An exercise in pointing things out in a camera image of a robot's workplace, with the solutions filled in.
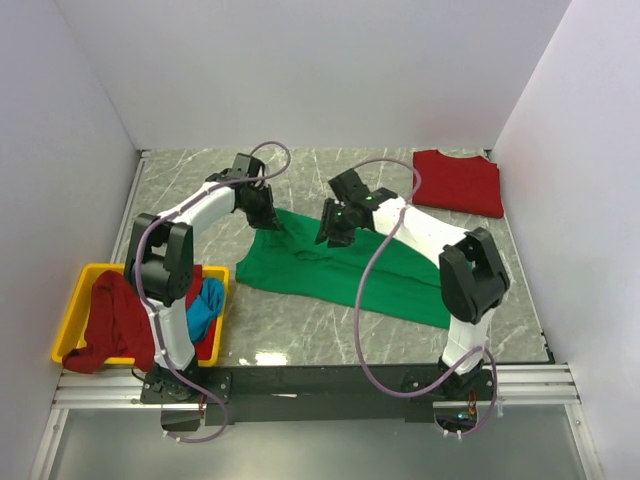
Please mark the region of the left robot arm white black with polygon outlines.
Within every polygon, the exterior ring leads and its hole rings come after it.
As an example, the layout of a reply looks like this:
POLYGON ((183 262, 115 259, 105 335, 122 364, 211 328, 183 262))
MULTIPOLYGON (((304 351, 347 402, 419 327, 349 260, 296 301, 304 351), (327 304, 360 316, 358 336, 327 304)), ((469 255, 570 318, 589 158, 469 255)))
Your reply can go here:
POLYGON ((277 230, 271 186, 206 182, 178 205, 141 214, 133 224, 125 277, 146 311, 154 343, 152 373, 176 401, 193 399, 200 388, 198 360, 188 333, 186 295, 194 273, 196 238, 235 211, 254 229, 277 230))

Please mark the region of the green t shirt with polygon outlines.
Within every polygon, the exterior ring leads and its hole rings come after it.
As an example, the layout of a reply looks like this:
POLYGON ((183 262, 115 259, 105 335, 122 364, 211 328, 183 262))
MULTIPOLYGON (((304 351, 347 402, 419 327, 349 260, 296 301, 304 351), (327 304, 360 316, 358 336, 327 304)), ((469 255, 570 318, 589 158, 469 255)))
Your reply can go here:
MULTIPOLYGON (((315 242, 320 221, 276 211, 279 230, 258 230, 236 281, 279 294, 312 297, 353 307, 364 269, 384 237, 356 233, 346 248, 315 242)), ((361 301, 366 311, 446 329, 450 314, 441 298, 439 270, 425 257, 394 240, 370 272, 361 301)))

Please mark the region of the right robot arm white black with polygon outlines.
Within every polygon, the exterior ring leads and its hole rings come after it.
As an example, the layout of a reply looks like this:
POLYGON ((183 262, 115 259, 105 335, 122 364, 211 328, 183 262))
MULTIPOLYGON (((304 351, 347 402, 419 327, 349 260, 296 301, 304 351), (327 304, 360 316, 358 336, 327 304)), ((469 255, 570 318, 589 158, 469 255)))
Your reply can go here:
POLYGON ((438 388, 449 398, 464 397, 473 388, 484 360, 492 357, 485 347, 488 327, 510 288, 509 276, 491 233, 484 228, 464 230, 446 224, 400 197, 377 205, 327 199, 316 242, 327 242, 331 247, 349 246, 357 229, 369 229, 384 236, 364 268, 355 296, 354 341, 366 378, 382 393, 400 399, 424 396, 438 388), (409 392, 384 386, 367 365, 360 344, 360 309, 366 282, 393 240, 438 267, 441 298, 450 314, 447 342, 439 360, 443 370, 431 384, 409 392))

